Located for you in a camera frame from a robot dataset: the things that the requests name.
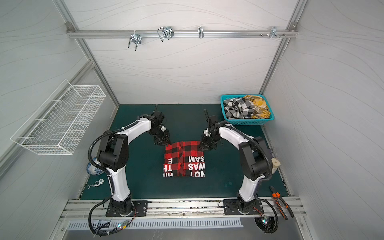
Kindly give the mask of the red black plaid shirt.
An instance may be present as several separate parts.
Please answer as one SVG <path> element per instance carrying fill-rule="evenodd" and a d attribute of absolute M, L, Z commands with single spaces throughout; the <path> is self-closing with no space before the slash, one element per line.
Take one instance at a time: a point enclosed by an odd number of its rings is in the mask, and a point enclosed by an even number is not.
<path fill-rule="evenodd" d="M 165 147 L 163 177 L 204 178 L 206 164 L 200 141 L 178 142 Z"/>

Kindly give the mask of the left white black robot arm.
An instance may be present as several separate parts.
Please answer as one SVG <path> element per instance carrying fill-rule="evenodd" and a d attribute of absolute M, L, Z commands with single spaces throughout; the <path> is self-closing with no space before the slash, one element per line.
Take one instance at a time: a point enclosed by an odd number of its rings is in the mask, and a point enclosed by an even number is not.
<path fill-rule="evenodd" d="M 128 215 L 134 209 L 126 178 L 129 144 L 140 135 L 149 133 L 155 145 L 170 145 L 170 132 L 163 124 L 164 119 L 165 115 L 159 111 L 141 115 L 125 127 L 106 131 L 91 144 L 88 150 L 89 162 L 108 177 L 111 188 L 109 209 L 112 212 Z"/>

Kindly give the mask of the teal plastic basket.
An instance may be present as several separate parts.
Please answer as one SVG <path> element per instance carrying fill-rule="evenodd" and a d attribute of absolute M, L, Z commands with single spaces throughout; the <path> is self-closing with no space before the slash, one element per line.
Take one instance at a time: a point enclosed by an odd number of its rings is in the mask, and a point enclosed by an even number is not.
<path fill-rule="evenodd" d="M 227 119 L 225 117 L 223 101 L 224 100 L 228 100 L 228 99 L 243 98 L 244 96 L 246 96 L 246 95 L 222 95 L 221 96 L 221 108 L 222 108 L 222 113 L 223 113 L 224 119 L 226 121 L 228 121 L 232 125 L 238 125 L 238 126 L 250 126 L 250 125 L 261 126 L 261 125 L 264 125 L 267 122 L 270 122 L 270 121 L 275 119 L 274 113 L 273 113 L 272 109 L 270 108 L 270 105 L 269 105 L 267 99 L 263 95 L 256 95 L 256 96 L 261 96 L 261 97 L 263 97 L 266 100 L 267 105 L 268 105 L 268 107 L 269 107 L 269 109 L 270 109 L 270 111 L 272 113 L 272 115 L 271 115 L 271 117 L 269 119 L 251 119 L 251 118 L 249 118 L 249 119 Z"/>

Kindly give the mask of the black white plaid shirt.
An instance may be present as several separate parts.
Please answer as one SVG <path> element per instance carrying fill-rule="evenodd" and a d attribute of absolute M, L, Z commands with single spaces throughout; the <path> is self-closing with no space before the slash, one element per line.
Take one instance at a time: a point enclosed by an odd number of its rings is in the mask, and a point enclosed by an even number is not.
<path fill-rule="evenodd" d="M 245 98 L 224 100 L 223 107 L 227 119 L 249 119 L 256 109 L 255 105 Z"/>

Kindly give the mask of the beige cylinder object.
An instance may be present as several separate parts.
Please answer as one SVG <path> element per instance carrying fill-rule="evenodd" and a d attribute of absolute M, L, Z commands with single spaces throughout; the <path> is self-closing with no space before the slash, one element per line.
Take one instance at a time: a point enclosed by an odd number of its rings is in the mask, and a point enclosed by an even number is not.
<path fill-rule="evenodd" d="M 278 168 L 281 166 L 281 162 L 276 158 L 272 158 L 272 163 L 273 163 L 272 173 L 274 174 L 278 170 Z"/>

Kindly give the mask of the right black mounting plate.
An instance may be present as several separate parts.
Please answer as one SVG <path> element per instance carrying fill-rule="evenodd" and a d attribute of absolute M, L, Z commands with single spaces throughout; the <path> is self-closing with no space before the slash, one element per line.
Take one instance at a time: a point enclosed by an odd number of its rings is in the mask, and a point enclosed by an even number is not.
<path fill-rule="evenodd" d="M 263 215 L 264 208 L 261 201 L 256 199 L 244 202 L 242 198 L 223 200 L 225 215 Z"/>

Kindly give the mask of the black mounting plate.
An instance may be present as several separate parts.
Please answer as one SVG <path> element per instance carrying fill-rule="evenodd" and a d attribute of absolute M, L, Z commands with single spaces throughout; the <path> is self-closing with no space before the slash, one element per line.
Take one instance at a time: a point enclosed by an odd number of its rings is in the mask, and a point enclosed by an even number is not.
<path fill-rule="evenodd" d="M 263 215 L 264 208 L 261 201 L 256 199 L 244 202 L 242 198 L 223 200 L 225 215 Z"/>
<path fill-rule="evenodd" d="M 109 204 L 106 217 L 145 217 L 148 209 L 148 201 L 131 201 L 127 208 L 118 208 Z"/>

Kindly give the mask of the small metal clamp piece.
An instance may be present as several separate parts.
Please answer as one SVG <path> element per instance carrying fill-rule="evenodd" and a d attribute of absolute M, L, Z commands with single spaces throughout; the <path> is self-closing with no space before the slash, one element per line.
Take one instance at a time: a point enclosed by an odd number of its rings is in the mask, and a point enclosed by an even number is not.
<path fill-rule="evenodd" d="M 90 188 L 97 188 L 97 187 L 101 186 L 104 182 L 105 182 L 104 179 L 99 179 L 95 183 L 93 183 L 91 185 L 88 185 L 88 189 L 90 189 Z"/>

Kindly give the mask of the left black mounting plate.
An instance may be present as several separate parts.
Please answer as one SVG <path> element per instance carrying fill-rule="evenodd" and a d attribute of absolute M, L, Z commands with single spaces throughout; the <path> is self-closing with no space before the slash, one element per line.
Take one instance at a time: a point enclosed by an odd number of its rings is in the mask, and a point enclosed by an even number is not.
<path fill-rule="evenodd" d="M 148 201 L 131 201 L 127 208 L 118 208 L 109 204 L 106 217 L 145 217 L 148 209 Z"/>

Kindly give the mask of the metal U-bolt clamp left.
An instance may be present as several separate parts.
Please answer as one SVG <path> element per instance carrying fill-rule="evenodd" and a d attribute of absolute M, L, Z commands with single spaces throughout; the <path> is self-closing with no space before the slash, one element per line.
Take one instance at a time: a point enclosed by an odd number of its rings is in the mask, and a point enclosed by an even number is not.
<path fill-rule="evenodd" d="M 133 34 L 130 35 L 128 48 L 131 46 L 135 46 L 135 51 L 137 51 L 138 46 L 142 43 L 142 36 L 137 34 L 135 31 Z"/>

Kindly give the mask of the metal u-bolt clamp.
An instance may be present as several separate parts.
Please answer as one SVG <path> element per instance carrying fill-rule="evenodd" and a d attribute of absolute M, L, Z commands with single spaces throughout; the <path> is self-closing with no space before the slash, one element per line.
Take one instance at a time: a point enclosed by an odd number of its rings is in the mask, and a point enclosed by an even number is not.
<path fill-rule="evenodd" d="M 137 51 L 138 46 L 142 43 L 142 36 L 137 34 L 135 31 L 133 34 L 130 35 L 128 48 L 131 46 L 135 46 L 135 51 Z"/>
<path fill-rule="evenodd" d="M 161 42 L 165 39 L 170 40 L 175 35 L 173 28 L 170 26 L 159 27 L 157 33 Z"/>

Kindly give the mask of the orange black pliers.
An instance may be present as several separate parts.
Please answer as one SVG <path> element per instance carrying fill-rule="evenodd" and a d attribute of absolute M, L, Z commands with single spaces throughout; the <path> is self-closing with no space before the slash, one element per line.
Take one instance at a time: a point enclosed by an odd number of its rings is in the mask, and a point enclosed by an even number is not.
<path fill-rule="evenodd" d="M 281 194 L 273 186 L 269 186 L 269 188 L 272 192 L 272 197 L 282 217 L 285 220 L 288 220 L 288 217 L 284 212 L 284 209 L 286 209 L 290 217 L 294 218 L 295 217 L 294 212 L 292 211 L 290 205 L 282 198 Z"/>

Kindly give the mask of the metal U-bolt clamp middle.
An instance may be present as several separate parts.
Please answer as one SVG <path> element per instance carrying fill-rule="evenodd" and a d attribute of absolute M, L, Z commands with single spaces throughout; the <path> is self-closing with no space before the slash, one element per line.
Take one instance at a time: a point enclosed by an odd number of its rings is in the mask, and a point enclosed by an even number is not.
<path fill-rule="evenodd" d="M 175 35 L 173 28 L 170 26 L 159 27 L 157 33 L 161 42 L 165 39 L 170 40 Z"/>

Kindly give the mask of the metal bracket with bolts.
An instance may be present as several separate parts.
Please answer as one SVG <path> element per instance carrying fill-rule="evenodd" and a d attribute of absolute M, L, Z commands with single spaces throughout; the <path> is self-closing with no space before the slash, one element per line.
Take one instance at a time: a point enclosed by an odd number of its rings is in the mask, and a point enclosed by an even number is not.
<path fill-rule="evenodd" d="M 275 38 L 285 38 L 287 35 L 284 33 L 278 33 L 278 30 L 276 27 L 272 27 L 269 33 L 263 34 L 261 33 L 260 36 L 262 38 L 270 38 L 270 39 L 275 39 Z"/>

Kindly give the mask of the aluminium cross rail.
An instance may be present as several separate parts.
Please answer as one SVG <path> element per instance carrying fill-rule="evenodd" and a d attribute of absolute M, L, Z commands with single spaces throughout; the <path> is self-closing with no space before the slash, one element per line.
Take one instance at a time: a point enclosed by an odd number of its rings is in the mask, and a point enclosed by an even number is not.
<path fill-rule="evenodd" d="M 271 29 L 267 30 L 206 30 L 204 29 L 205 39 L 245 39 L 245 38 L 262 38 L 261 33 L 269 33 Z M 142 39 L 159 39 L 156 30 L 142 30 L 135 31 L 142 36 Z M 129 39 L 133 34 L 133 30 L 128 31 L 74 31 L 67 32 L 71 39 Z M 195 30 L 174 30 L 174 39 L 199 39 L 198 29 Z M 284 33 L 285 38 L 295 38 L 299 35 L 297 31 L 278 30 L 278 33 Z"/>

